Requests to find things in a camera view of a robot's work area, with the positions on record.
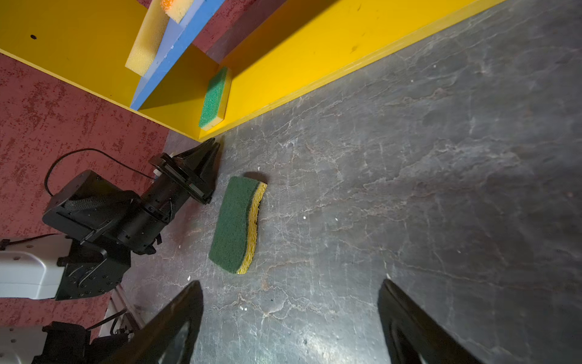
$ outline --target gray floor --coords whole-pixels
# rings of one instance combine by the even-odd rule
[[[226,132],[212,203],[134,257],[130,298],[150,319],[200,280],[196,362],[387,362],[389,275],[485,363],[579,362],[581,45],[580,1],[508,0]],[[269,186],[238,276],[207,253],[249,171]]]

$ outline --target yellow sponge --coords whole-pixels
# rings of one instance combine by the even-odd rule
[[[169,17],[160,5],[161,0],[153,0],[145,14],[140,31],[137,32],[136,41],[132,51],[129,52],[125,67],[143,77],[151,64],[154,63],[158,53],[159,44],[162,42]]]
[[[162,0],[162,8],[174,22],[180,23],[193,3],[194,0]]]
[[[208,258],[231,273],[245,274],[257,245],[258,206],[267,185],[233,176],[222,199]]]
[[[232,71],[227,67],[223,67],[210,80],[198,122],[200,129],[209,131],[224,120],[231,83]]]

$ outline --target green scrub sponge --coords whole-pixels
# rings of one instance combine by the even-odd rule
[[[224,120],[231,83],[232,71],[226,67],[223,67],[208,83],[202,115],[198,123],[202,130],[208,131]]]
[[[267,185],[246,177],[231,177],[222,200],[208,257],[231,273],[244,274],[257,244],[258,205]]]

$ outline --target yellow shelf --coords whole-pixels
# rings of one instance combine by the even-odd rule
[[[222,123],[198,127],[218,65],[193,46],[134,112],[206,140],[502,1],[287,0],[223,61]],[[135,0],[3,2],[0,52],[130,109],[140,77],[124,65],[145,13]]]

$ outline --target black cable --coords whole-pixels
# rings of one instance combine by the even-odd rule
[[[115,330],[115,325],[117,325],[118,320],[119,317],[116,317],[115,320],[113,320],[113,323],[111,324],[111,329],[109,329],[109,335],[114,335],[113,331]]]
[[[117,312],[115,314],[112,314],[111,316],[107,317],[105,320],[99,321],[95,325],[90,326],[90,327],[87,327],[87,330],[93,330],[94,328],[97,328],[97,327],[103,325],[104,323],[107,323],[107,322],[109,322],[109,321],[111,321],[113,319],[116,319],[117,317],[125,314],[126,312],[127,312],[127,309],[125,308],[125,309],[123,309],[123,310],[121,310],[121,311],[119,311],[119,312]]]
[[[39,235],[39,236],[34,236],[32,238],[26,238],[26,239],[22,239],[22,240],[16,240],[16,241],[10,241],[10,239],[3,239],[0,241],[0,250],[6,250],[7,246],[10,245],[14,245],[14,244],[20,244],[20,243],[26,243],[29,241],[33,241],[36,239],[40,239],[40,238],[44,238],[46,236],[51,236],[51,235],[57,235],[56,233],[53,234],[44,234],[44,235]]]
[[[112,161],[114,161],[114,162],[116,162],[116,163],[118,163],[118,164],[120,164],[120,165],[124,166],[124,167],[125,167],[125,168],[127,168],[127,169],[130,169],[130,170],[134,171],[135,173],[139,173],[140,175],[142,175],[142,176],[144,176],[144,177],[146,177],[146,178],[149,178],[149,179],[154,179],[153,177],[150,177],[150,176],[148,176],[147,174],[144,174],[144,173],[142,173],[142,172],[138,171],[137,169],[133,169],[132,167],[130,167],[130,166],[126,165],[126,164],[123,164],[123,163],[121,163],[120,161],[118,161],[117,159],[115,159],[115,158],[111,157],[109,154],[107,154],[107,153],[106,153],[106,152],[104,152],[104,151],[101,151],[101,150],[99,150],[99,149],[95,149],[95,148],[83,148],[83,149],[77,149],[77,150],[70,151],[70,152],[68,152],[67,154],[63,154],[62,156],[58,157],[58,158],[56,159],[56,161],[55,161],[55,162],[52,164],[52,166],[51,166],[51,167],[48,169],[47,175],[46,175],[46,177],[44,178],[44,189],[45,189],[45,190],[47,190],[47,193],[48,193],[50,196],[53,196],[53,194],[52,194],[52,193],[51,193],[51,191],[48,189],[48,178],[51,176],[51,172],[52,172],[52,170],[53,170],[53,169],[56,167],[56,165],[58,164],[58,162],[62,161],[62,160],[65,158],[65,157],[67,157],[67,156],[70,156],[71,154],[78,153],[78,152],[80,152],[80,151],[86,151],[86,150],[92,150],[92,151],[99,152],[99,153],[103,154],[104,156],[106,156],[107,158],[111,159]]]

